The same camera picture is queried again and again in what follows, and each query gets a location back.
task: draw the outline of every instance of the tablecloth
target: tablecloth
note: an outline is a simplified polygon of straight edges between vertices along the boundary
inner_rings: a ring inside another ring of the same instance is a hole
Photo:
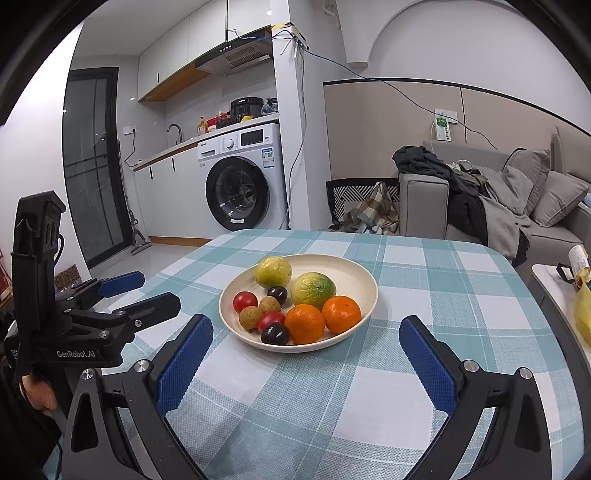
[[[379,285],[371,319],[335,346],[280,355],[228,331],[219,295],[236,275],[271,255],[321,253],[367,268]],[[536,302],[510,264],[481,245],[399,236],[245,230],[222,235],[111,305],[172,292],[181,314],[140,332],[124,351],[127,370],[152,358],[194,313],[214,325],[213,344],[168,421],[210,479],[402,479],[446,415],[433,408],[398,341],[416,314],[462,360],[492,372],[535,375],[550,432],[554,479],[583,453],[573,381]],[[487,409],[454,478],[482,444]],[[129,434],[137,434],[131,427]]]

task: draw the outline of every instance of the range hood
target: range hood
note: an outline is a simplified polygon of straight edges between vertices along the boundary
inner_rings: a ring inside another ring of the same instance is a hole
[[[195,68],[215,75],[230,75],[273,58],[271,34],[264,28],[249,33],[251,38],[228,41],[195,60]]]

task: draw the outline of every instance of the white floor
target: white floor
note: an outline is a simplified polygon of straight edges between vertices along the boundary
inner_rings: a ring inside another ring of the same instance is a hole
[[[137,255],[129,255],[114,265],[107,266],[104,270],[100,265],[92,269],[92,275],[96,278],[112,278],[125,273],[140,271],[146,280],[153,277],[159,271],[175,263],[180,258],[187,256],[195,250],[195,247],[178,247],[177,245],[152,245],[147,250]],[[108,309],[122,295],[109,299],[103,299],[95,305],[96,311]]]

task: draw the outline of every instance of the tangerine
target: tangerine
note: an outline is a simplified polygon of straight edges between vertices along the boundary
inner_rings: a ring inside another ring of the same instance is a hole
[[[296,345],[316,342],[324,333],[324,317],[313,305],[296,305],[285,316],[285,328]]]
[[[361,321],[357,302],[343,295],[328,299],[322,307],[322,315],[328,329],[336,334],[346,332]]]

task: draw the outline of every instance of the blue gripper pad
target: blue gripper pad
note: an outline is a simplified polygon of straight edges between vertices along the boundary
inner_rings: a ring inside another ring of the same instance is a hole
[[[409,317],[402,320],[398,337],[433,406],[451,415],[457,397],[456,383],[449,370]]]
[[[100,296],[108,299],[144,286],[146,279],[142,272],[126,273],[119,277],[103,280],[96,291]]]
[[[172,340],[165,343],[160,350],[161,352],[166,350],[167,345],[176,347],[176,351],[158,378],[156,386],[156,410],[163,417],[170,410],[178,408],[195,372],[211,346],[213,340],[212,321],[205,315],[193,316],[177,336],[177,339],[181,339],[181,341],[183,338],[184,341],[181,345],[175,345],[176,340]]]

